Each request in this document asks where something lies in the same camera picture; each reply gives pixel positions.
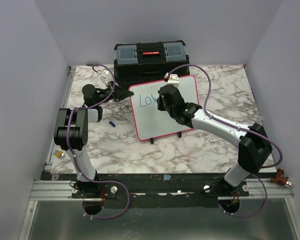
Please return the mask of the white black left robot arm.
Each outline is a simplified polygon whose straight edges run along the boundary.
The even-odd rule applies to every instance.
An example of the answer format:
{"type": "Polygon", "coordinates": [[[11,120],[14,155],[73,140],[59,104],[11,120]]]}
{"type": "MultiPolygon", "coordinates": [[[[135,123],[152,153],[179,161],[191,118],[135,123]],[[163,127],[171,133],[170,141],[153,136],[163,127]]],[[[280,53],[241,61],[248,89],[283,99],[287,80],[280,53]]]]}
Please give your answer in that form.
{"type": "Polygon", "coordinates": [[[134,95],[133,92],[116,86],[113,82],[105,88],[87,84],[82,88],[84,105],[60,108],[54,129],[54,143],[67,153],[74,164],[77,180],[86,182],[83,191],[91,198],[100,194],[96,182],[97,171],[87,152],[88,124],[102,120],[101,105],[108,101],[119,102],[134,95]]]}

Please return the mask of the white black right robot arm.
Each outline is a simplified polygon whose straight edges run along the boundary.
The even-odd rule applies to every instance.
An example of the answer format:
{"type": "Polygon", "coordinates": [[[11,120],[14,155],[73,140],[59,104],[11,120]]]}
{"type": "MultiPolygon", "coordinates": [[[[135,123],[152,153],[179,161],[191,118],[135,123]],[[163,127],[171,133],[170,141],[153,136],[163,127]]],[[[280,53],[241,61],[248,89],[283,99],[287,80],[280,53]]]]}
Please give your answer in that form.
{"type": "Polygon", "coordinates": [[[185,102],[172,84],[158,90],[158,110],[166,111],[178,124],[211,133],[238,148],[238,160],[220,182],[220,191],[231,196],[250,174],[257,174],[273,151],[262,125],[239,125],[225,118],[217,120],[202,106],[185,102]]]}

